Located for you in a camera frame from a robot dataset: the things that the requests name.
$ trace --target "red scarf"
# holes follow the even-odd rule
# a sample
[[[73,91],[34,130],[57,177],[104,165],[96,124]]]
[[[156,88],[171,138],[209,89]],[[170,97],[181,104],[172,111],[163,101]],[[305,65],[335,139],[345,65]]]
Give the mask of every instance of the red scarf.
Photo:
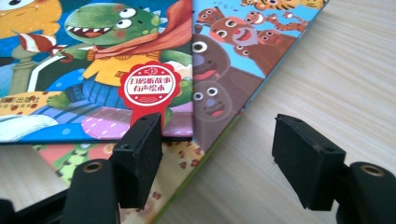
[[[168,24],[160,34],[144,35],[107,49],[93,46],[95,59],[116,55],[148,53],[179,47],[192,38],[191,0],[179,0],[166,11]]]

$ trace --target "yellow cartoon creature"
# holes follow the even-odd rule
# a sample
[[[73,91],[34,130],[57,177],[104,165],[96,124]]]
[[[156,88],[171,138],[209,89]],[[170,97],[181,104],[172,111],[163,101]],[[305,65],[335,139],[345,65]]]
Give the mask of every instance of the yellow cartoon creature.
[[[9,0],[0,4],[0,38],[42,31],[54,35],[62,15],[59,0]]]

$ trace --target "red circular sticker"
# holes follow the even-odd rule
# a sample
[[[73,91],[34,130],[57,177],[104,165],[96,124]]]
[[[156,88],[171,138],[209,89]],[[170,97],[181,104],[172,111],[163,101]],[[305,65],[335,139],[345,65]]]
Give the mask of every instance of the red circular sticker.
[[[122,76],[119,95],[126,106],[132,108],[131,125],[152,113],[161,112],[180,92],[181,76],[167,63],[148,62],[131,68]]]

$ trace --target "metal grommet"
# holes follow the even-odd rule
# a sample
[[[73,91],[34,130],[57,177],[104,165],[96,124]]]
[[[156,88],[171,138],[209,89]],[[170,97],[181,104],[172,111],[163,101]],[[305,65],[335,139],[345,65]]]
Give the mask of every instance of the metal grommet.
[[[82,168],[82,170],[85,173],[94,173],[94,172],[99,171],[100,169],[102,169],[102,167],[103,167],[103,164],[101,162],[94,161],[94,162],[91,162],[89,164],[86,164],[84,166],[84,168]]]
[[[369,175],[374,175],[374,176],[384,176],[385,175],[385,173],[381,169],[379,169],[378,167],[373,166],[373,165],[365,164],[365,165],[361,166],[361,169],[363,170],[363,172],[365,172],[366,174],[369,174]]]

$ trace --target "children's book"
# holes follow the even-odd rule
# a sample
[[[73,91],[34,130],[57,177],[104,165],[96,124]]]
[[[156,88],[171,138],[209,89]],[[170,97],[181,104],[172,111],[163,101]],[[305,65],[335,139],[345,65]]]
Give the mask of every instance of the children's book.
[[[158,220],[177,193],[302,37],[326,1],[192,2],[193,138],[163,143],[146,208],[121,210],[124,223]],[[108,158],[114,144],[35,146],[66,183],[75,165]]]
[[[1,3],[0,143],[192,137],[191,0]]]

